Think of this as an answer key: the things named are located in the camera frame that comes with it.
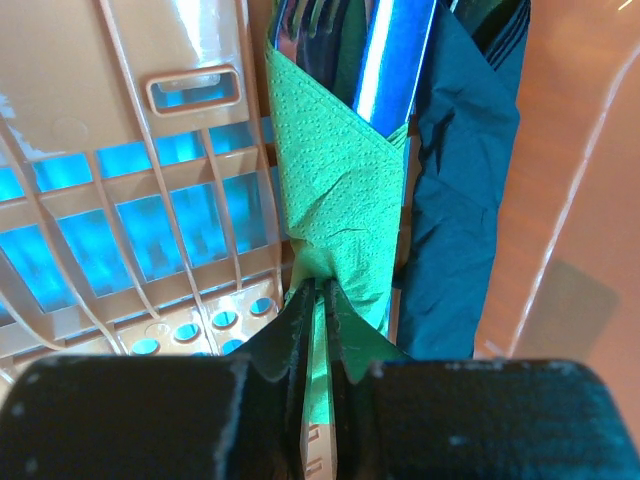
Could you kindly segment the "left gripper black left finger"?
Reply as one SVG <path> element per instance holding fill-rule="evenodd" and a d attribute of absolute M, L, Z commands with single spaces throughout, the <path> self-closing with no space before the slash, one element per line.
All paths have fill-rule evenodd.
<path fill-rule="evenodd" d="M 1 410 L 5 479 L 301 479 L 315 284 L 225 356 L 34 362 Z"/>

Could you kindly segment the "green paper napkin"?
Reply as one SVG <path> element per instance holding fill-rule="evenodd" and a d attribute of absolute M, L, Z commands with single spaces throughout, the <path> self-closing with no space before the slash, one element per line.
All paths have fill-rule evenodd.
<path fill-rule="evenodd" d="M 273 46 L 265 59 L 294 251 L 290 289 L 335 279 L 356 313 L 386 335 L 408 127 L 382 136 Z"/>

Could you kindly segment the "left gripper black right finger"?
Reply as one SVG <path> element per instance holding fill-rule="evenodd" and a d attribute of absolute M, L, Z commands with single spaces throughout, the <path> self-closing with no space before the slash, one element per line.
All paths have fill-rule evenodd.
<path fill-rule="evenodd" d="M 410 358 L 324 286 L 341 479 L 635 479 L 604 382 L 568 360 Z"/>

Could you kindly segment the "iridescent fork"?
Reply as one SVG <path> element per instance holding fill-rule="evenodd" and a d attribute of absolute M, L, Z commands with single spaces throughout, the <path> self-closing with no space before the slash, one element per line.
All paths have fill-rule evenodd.
<path fill-rule="evenodd" d="M 355 97 L 373 1 L 277 1 L 269 40 L 343 103 Z"/>

